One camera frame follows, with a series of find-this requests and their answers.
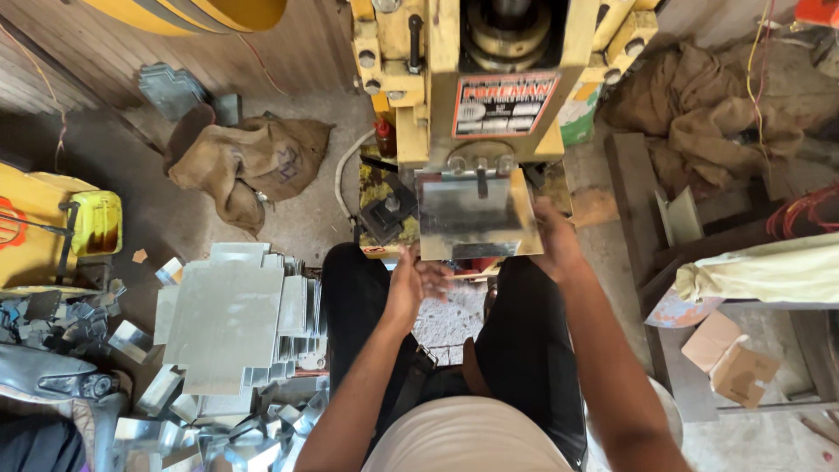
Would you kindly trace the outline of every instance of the corrugated panel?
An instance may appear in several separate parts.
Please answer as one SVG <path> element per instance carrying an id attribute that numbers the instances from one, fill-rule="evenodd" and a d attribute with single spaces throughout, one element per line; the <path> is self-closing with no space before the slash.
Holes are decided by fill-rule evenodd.
<path id="1" fill-rule="evenodd" d="M 185 67 L 214 94 L 235 92 L 246 98 L 277 94 L 236 35 L 159 36 L 78 0 L 70 5 L 56 0 L 5 0 L 0 13 L 118 108 L 145 102 L 137 89 L 138 70 L 160 61 L 175 69 Z M 329 91 L 352 83 L 351 22 L 349 8 L 338 8 L 333 0 L 289 0 L 273 29 L 244 37 L 287 93 Z M 5 35 L 0 38 L 0 108 L 53 112 L 55 105 L 40 75 L 16 49 Z M 44 71 L 63 105 L 91 106 L 49 68 Z"/>

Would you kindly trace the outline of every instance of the concrete floor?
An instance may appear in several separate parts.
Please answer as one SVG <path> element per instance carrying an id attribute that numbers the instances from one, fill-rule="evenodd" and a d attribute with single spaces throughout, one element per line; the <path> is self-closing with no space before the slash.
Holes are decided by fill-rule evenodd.
<path id="1" fill-rule="evenodd" d="M 333 179 L 340 156 L 369 129 L 372 113 L 368 104 L 366 97 L 345 93 L 279 97 L 261 103 L 245 101 L 245 116 L 269 110 L 282 118 L 315 118 L 337 125 L 317 179 L 298 197 L 278 203 L 274 210 L 266 212 L 259 241 L 270 242 L 274 249 L 318 266 L 332 245 L 351 240 L 349 224 L 335 201 Z M 161 144 L 168 139 L 171 123 L 166 123 L 153 110 L 134 110 L 127 116 Z M 111 329 L 125 318 L 152 332 L 156 293 L 160 288 L 154 272 L 166 260 L 176 255 L 185 260 L 201 259 L 213 242 L 254 239 L 223 223 L 208 196 L 182 190 L 170 182 L 163 175 L 159 156 L 101 113 L 72 113 L 68 121 L 65 141 L 69 172 L 93 185 L 114 190 L 122 198 L 124 248 L 114 257 L 114 266 L 116 276 L 124 280 L 128 291 L 120 298 L 122 315 L 112 320 Z M 55 141 L 44 136 L 56 136 L 58 128 L 55 117 L 0 117 L 3 140 L 11 141 L 14 150 L 36 160 L 43 170 L 50 170 L 55 148 Z M 357 168 L 356 158 L 347 163 L 344 172 L 344 195 L 353 212 L 357 211 L 358 202 Z M 610 186 L 602 133 L 594 143 L 568 149 L 565 168 L 572 191 L 590 185 L 592 180 Z M 578 237 L 634 353 L 651 373 L 620 222 L 582 228 Z M 140 265 L 131 262 L 133 252 L 138 249 L 145 249 L 149 255 Z M 461 285 L 452 293 L 450 303 L 423 305 L 414 332 L 421 343 L 433 348 L 443 364 L 459 363 L 460 344 L 480 330 L 485 290 L 481 284 Z M 803 390 L 810 384 L 806 370 L 802 371 L 800 353 L 799 357 L 795 356 L 797 343 L 789 338 L 789 314 L 786 318 L 783 313 L 768 317 L 765 313 L 727 314 L 755 339 L 767 333 L 779 333 L 771 345 L 755 346 L 766 354 L 784 358 L 782 373 L 771 385 L 767 398 L 777 401 L 782 393 Z M 133 373 L 136 391 L 142 392 L 156 372 L 156 364 L 137 366 L 121 353 L 115 352 L 115 356 L 119 365 Z M 731 415 L 719 422 L 685 425 L 683 449 L 691 464 L 701 472 L 836 470 L 839 460 L 839 448 L 815 437 L 798 422 L 796 415 L 784 413 Z M 825 451 L 837 457 L 832 464 L 822 458 Z M 602 468 L 591 461 L 590 469 Z"/>

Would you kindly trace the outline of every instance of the metal strip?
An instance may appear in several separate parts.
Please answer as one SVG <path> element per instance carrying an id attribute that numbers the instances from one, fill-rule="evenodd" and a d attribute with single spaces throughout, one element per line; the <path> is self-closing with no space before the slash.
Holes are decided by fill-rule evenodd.
<path id="1" fill-rule="evenodd" d="M 218 21 L 202 10 L 201 7 L 195 5 L 192 0 L 169 0 L 169 3 L 178 8 L 181 13 L 200 23 L 201 26 L 216 33 L 250 33 L 248 30 L 234 29 Z"/>
<path id="2" fill-rule="evenodd" d="M 177 26 L 178 28 L 185 29 L 187 31 L 191 31 L 193 33 L 213 33 L 218 34 L 216 31 L 211 29 L 203 29 L 199 26 L 195 26 L 194 24 L 186 21 L 185 19 L 179 17 L 177 13 L 169 10 L 168 8 L 164 7 L 157 0 L 133 0 L 134 3 L 143 7 L 147 12 L 153 14 L 154 16 L 164 20 L 165 22 Z"/>

